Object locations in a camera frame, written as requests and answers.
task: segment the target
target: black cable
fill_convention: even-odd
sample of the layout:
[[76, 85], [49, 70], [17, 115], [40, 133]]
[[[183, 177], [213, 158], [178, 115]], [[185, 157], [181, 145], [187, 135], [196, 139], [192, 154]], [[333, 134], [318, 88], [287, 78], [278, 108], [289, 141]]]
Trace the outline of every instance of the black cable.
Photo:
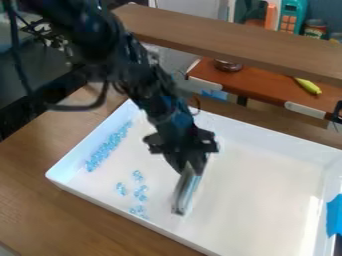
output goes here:
[[27, 76], [22, 68], [22, 62], [19, 55], [19, 36], [18, 36], [18, 25], [17, 25], [17, 19], [16, 15], [11, 3], [11, 0], [3, 0], [3, 6], [4, 10], [7, 12], [9, 20], [10, 20], [10, 26], [11, 26], [11, 41], [12, 41], [12, 56], [14, 59], [14, 66], [17, 70], [19, 79], [27, 93], [28, 96], [32, 95], [32, 89], [29, 85]]
[[99, 97], [97, 100], [87, 106], [77, 106], [77, 105], [55, 105], [55, 104], [47, 104], [47, 107], [51, 110], [55, 111], [74, 111], [74, 112], [81, 112], [81, 111], [88, 111], [91, 109], [99, 108], [103, 105], [103, 103], [106, 101], [106, 95], [109, 88], [109, 82], [105, 80], [103, 82], [101, 93], [99, 94]]
[[[11, 0], [3, 0], [3, 7], [4, 7], [5, 12], [7, 12], [9, 20], [10, 20], [11, 41], [12, 41], [11, 52], [12, 52], [12, 56], [14, 59], [14, 66], [15, 66], [15, 69], [18, 73], [21, 84], [23, 85], [23, 87], [26, 91], [26, 94], [28, 96], [32, 96], [32, 94], [33, 94], [32, 89], [29, 85], [29, 81], [28, 81], [27, 75], [23, 69], [22, 61], [21, 61], [21, 58], [19, 55], [20, 44], [19, 44], [19, 36], [18, 36], [18, 25], [17, 25], [17, 20], [16, 20], [18, 15], [16, 14], [16, 12], [13, 9], [13, 6], [11, 4]], [[88, 111], [88, 110], [92, 110], [92, 109], [98, 108], [98, 107], [103, 105], [103, 103], [106, 100], [108, 88], [109, 88], [109, 82], [107, 80], [105, 80], [103, 83], [101, 93], [99, 94], [99, 97], [97, 98], [97, 100], [94, 103], [92, 103], [90, 105], [86, 105], [86, 106], [65, 106], [65, 105], [55, 105], [55, 104], [46, 103], [46, 106], [49, 109], [56, 110], [56, 111]]]
[[45, 39], [44, 39], [44, 37], [38, 32], [38, 31], [36, 31], [36, 29], [30, 24], [30, 23], [28, 23], [17, 11], [15, 11], [14, 10], [14, 13], [15, 13], [15, 15], [17, 16], [17, 18], [19, 19], [19, 20], [21, 20], [21, 22], [22, 23], [24, 23], [25, 24], [25, 26], [29, 29], [29, 30], [31, 30], [31, 32], [37, 37], [37, 38], [39, 38], [40, 39], [40, 41], [42, 41], [42, 43], [44, 44], [44, 46], [46, 47], [46, 42], [45, 42]]

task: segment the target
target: metal object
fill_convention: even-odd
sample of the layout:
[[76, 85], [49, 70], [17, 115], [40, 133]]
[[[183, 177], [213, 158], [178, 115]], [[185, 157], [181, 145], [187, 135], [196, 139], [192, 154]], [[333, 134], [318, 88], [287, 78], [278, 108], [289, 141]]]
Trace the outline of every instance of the metal object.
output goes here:
[[196, 191], [202, 176], [197, 175], [191, 164], [188, 162], [181, 177], [178, 180], [172, 198], [172, 212], [178, 215], [185, 215], [192, 201], [192, 195]]
[[243, 68], [242, 64], [233, 63], [230, 61], [224, 61], [224, 60], [214, 60], [214, 66], [220, 71], [224, 72], [237, 72], [240, 71]]

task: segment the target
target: white surface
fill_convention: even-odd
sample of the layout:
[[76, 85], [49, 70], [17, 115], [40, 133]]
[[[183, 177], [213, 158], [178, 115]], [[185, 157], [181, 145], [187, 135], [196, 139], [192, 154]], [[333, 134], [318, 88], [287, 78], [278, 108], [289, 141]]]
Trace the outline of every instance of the white surface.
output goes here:
[[285, 108], [293, 112], [297, 112], [297, 113], [307, 115], [307, 116], [312, 116], [312, 117], [319, 118], [319, 119], [324, 119], [326, 115], [326, 112], [324, 111], [310, 108], [310, 107], [297, 104], [291, 101], [285, 102]]
[[[85, 161], [109, 134], [133, 119], [116, 151], [94, 172]], [[46, 176], [63, 189], [209, 255], [330, 256], [335, 237], [325, 232], [325, 202], [341, 191], [340, 150], [201, 112], [196, 123], [215, 131], [213, 154], [185, 217], [172, 215], [178, 174], [141, 139], [153, 132], [131, 101], [52, 167]], [[149, 187], [149, 221], [128, 213], [137, 205], [132, 172]], [[129, 195], [119, 196], [123, 182]]]

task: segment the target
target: wall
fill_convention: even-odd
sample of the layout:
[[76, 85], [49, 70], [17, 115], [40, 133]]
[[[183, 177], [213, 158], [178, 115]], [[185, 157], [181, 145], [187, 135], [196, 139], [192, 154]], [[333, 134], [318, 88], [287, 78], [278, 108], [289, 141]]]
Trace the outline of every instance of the wall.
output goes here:
[[[217, 18], [220, 0], [158, 0], [160, 9], [206, 18]], [[197, 56], [171, 49], [161, 49], [161, 65], [169, 73], [185, 72]]]
[[342, 32], [342, 0], [310, 0], [308, 18], [323, 19], [331, 32]]

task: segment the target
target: black table leg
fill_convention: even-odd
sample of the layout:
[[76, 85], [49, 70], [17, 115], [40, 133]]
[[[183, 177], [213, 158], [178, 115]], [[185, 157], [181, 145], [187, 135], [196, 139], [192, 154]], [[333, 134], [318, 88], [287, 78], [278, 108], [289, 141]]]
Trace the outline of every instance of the black table leg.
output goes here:
[[238, 105], [247, 107], [247, 102], [248, 102], [248, 98], [247, 97], [238, 96], [238, 99], [237, 99], [237, 104]]

